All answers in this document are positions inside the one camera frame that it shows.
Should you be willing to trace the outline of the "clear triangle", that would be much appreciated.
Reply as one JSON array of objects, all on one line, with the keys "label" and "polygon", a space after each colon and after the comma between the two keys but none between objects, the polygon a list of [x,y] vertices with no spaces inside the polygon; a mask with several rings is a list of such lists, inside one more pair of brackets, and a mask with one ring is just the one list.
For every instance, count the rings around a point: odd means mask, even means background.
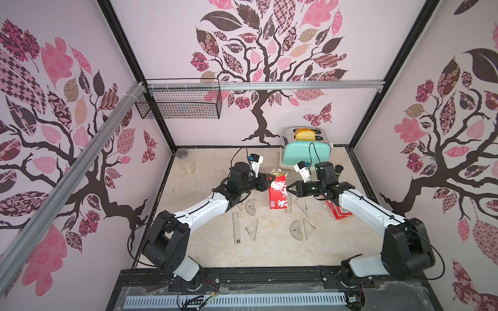
[{"label": "clear triangle", "polygon": [[309,220],[305,218],[303,219],[303,228],[304,228],[305,238],[308,241],[312,237],[313,233],[316,231],[316,228],[314,225],[310,223]]},{"label": "clear triangle", "polygon": [[303,212],[303,214],[306,217],[309,217],[309,210],[308,210],[308,207],[307,207],[307,202],[305,200],[303,200],[302,198],[297,198],[294,201],[297,204],[297,206],[301,209],[301,211]]}]

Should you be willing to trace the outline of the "red ruler set package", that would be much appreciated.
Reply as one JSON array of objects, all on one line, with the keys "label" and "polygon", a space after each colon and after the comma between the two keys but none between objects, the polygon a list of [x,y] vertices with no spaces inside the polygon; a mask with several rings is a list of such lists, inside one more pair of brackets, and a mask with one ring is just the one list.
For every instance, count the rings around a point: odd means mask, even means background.
[{"label": "red ruler set package", "polygon": [[332,201],[329,200],[325,201],[325,207],[335,220],[342,220],[350,216],[353,216],[351,212],[349,212],[346,209],[343,209],[340,206],[337,206],[336,204],[334,204]]},{"label": "red ruler set package", "polygon": [[281,169],[274,169],[269,174],[275,177],[268,189],[270,209],[287,209],[289,199],[287,195],[287,173]]}]

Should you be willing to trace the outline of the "clear straight ruler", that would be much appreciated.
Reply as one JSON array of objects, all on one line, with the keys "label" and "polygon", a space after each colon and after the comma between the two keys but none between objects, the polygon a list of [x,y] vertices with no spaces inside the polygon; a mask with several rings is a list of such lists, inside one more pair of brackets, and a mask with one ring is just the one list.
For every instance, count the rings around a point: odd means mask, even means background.
[{"label": "clear straight ruler", "polygon": [[285,210],[285,214],[290,215],[292,213],[292,197],[288,196],[287,197],[287,208]]},{"label": "clear straight ruler", "polygon": [[232,214],[232,224],[233,224],[233,240],[234,244],[240,244],[241,243],[241,230],[240,230],[240,223],[239,223],[239,215],[238,212],[234,212]]}]

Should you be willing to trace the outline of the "clear protractor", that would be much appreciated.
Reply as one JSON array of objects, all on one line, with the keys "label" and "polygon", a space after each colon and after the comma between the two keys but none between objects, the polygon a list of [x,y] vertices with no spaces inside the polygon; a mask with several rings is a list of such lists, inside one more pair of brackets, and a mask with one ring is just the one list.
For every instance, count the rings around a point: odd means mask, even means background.
[{"label": "clear protractor", "polygon": [[295,240],[303,241],[303,232],[302,232],[301,221],[299,221],[299,220],[292,221],[290,226],[289,226],[289,232]]},{"label": "clear protractor", "polygon": [[256,214],[256,200],[250,199],[245,204],[245,211],[250,216],[255,216]]}]

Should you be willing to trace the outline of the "clear triangle set square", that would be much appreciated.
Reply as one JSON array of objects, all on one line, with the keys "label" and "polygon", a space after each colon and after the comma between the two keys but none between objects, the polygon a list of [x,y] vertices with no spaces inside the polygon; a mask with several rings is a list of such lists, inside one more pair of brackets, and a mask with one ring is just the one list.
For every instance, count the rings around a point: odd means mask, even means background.
[{"label": "clear triangle set square", "polygon": [[257,231],[258,231],[258,224],[259,224],[259,220],[256,219],[245,227],[246,232],[248,233],[248,235],[250,236],[250,239],[253,242],[255,242],[255,240],[256,240]]}]

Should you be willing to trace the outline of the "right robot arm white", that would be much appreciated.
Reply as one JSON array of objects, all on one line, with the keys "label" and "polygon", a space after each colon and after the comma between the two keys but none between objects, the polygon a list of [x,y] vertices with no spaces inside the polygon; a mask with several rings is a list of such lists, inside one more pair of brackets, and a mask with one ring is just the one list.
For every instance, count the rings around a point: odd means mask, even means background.
[{"label": "right robot arm white", "polygon": [[312,196],[333,202],[368,224],[383,240],[382,250],[356,255],[342,261],[340,277],[345,285],[364,277],[389,275],[399,281],[416,277],[436,263],[424,223],[390,212],[365,197],[352,184],[339,181],[341,170],[330,162],[315,164],[317,179],[311,179],[311,165],[301,161],[294,166],[302,179],[287,190],[298,198]]}]

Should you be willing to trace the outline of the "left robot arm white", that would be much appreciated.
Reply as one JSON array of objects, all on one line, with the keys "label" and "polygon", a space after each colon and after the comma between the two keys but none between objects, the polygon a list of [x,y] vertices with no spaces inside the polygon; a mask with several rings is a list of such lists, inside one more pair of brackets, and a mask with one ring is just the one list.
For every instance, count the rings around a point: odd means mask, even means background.
[{"label": "left robot arm white", "polygon": [[202,282],[203,267],[187,256],[189,237],[215,217],[242,202],[242,195],[269,190],[276,176],[259,172],[255,162],[238,162],[212,193],[200,203],[172,214],[163,211],[152,221],[140,253],[153,267],[180,277],[191,287]]}]

